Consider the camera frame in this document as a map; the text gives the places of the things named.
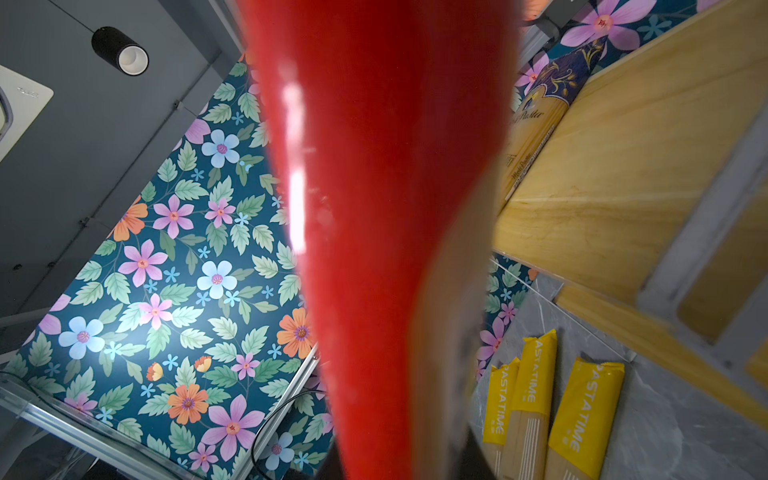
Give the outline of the red spaghetti bag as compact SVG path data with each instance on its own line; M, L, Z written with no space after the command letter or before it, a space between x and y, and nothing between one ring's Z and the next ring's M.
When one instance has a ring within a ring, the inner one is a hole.
M349 479L456 479L516 1L243 1Z

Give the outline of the blue gold spaghetti bag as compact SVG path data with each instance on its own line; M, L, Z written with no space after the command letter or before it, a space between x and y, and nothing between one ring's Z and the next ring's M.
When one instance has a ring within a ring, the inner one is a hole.
M607 47L604 37L558 58L534 57L535 78L512 117L500 183L501 211L520 186L543 147L573 104Z

